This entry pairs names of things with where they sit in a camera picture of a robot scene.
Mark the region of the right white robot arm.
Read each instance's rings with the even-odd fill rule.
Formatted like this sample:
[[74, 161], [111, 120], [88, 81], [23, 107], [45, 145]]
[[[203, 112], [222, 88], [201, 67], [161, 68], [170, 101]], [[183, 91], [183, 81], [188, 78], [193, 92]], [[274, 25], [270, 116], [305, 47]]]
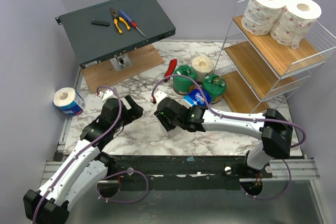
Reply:
[[273, 159], [290, 156], [293, 126], [276, 109], [265, 113], [234, 113], [195, 105], [187, 108], [171, 98], [164, 98], [154, 112], [166, 131], [180, 127], [188, 132], [220, 131], [242, 134], [260, 140], [247, 153], [242, 173], [255, 177]]

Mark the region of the floral roll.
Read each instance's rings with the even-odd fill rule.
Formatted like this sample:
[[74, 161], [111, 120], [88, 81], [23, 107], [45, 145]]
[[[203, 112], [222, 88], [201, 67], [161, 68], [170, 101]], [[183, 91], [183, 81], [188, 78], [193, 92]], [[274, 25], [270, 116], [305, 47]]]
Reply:
[[254, 35], [269, 33], [281, 13], [287, 0], [249, 0], [241, 24]]
[[321, 7], [312, 0], [287, 0], [270, 35], [276, 42], [298, 49], [321, 14]]

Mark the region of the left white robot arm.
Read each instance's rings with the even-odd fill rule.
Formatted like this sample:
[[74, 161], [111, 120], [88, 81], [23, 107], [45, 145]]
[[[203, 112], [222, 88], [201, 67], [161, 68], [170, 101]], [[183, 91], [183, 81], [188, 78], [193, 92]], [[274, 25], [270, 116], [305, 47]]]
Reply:
[[38, 190], [24, 195], [25, 214], [33, 223], [66, 223], [74, 205], [91, 187], [122, 175], [116, 158], [103, 149], [118, 130], [143, 115], [143, 108], [130, 95], [125, 99], [129, 109], [119, 97], [108, 98], [58, 170]]

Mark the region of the floral roll front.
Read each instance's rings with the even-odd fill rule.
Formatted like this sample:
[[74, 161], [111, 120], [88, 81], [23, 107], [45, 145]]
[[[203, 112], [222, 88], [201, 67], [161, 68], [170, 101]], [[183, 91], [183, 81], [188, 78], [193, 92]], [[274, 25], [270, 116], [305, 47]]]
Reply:
[[321, 7], [312, 0], [287, 0], [270, 35], [276, 42], [298, 49], [321, 14]]

